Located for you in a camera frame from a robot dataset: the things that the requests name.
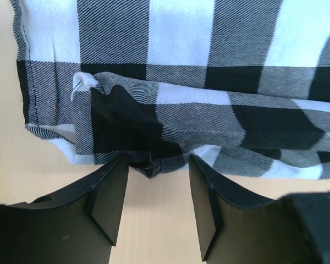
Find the fabric fold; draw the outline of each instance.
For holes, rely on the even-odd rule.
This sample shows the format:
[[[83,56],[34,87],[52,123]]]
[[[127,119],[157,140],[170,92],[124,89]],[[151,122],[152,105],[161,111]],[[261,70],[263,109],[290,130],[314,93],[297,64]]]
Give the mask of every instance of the fabric fold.
[[[328,171],[322,166],[330,162],[330,151],[317,144],[330,133],[330,103],[204,90],[113,73],[77,73],[74,82],[73,104],[82,98],[92,109],[81,111],[77,101],[78,116],[86,121],[97,114],[107,129],[123,133],[123,140],[137,142],[133,150],[124,151],[132,166],[148,177],[182,167],[203,146],[209,147],[201,156],[212,152],[208,159],[221,173],[304,179],[330,175],[330,166]],[[266,118],[253,119],[254,111]],[[79,137],[86,135],[77,133],[76,140]],[[114,139],[104,139],[103,144],[111,145]],[[97,145],[100,140],[90,142]],[[175,145],[181,145],[179,155],[174,155]]]

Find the wooden surface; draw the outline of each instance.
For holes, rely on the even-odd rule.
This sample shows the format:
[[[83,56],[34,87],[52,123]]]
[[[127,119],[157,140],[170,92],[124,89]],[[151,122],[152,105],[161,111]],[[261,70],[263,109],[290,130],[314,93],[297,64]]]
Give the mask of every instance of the wooden surface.
[[[0,0],[0,203],[5,204],[30,202],[96,169],[69,164],[53,145],[24,129],[12,21],[9,0]],[[231,178],[269,197],[330,190],[330,180]],[[124,263],[201,263],[187,172],[148,180],[130,171],[118,244],[110,260]]]

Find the buffalo check fabric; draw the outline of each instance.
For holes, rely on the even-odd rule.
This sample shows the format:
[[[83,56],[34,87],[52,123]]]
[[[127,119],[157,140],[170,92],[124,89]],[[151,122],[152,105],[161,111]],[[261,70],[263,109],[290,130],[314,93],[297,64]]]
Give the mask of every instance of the buffalo check fabric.
[[[330,0],[11,0],[26,128],[147,177],[330,178]]]

